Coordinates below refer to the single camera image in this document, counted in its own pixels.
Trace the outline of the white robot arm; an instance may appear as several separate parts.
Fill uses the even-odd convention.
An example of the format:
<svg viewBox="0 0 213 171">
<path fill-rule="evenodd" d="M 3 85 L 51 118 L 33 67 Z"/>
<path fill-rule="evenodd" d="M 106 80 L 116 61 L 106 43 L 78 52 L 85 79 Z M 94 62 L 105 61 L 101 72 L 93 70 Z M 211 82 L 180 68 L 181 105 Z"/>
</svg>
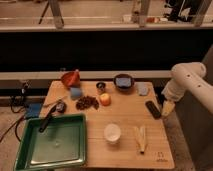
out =
<svg viewBox="0 0 213 171">
<path fill-rule="evenodd" d="M 161 114 L 168 116 L 186 91 L 190 91 L 213 114 L 213 85 L 204 80 L 206 72 L 206 66 L 201 62 L 174 65 L 171 69 L 171 79 L 162 91 L 165 100 Z"/>
</svg>

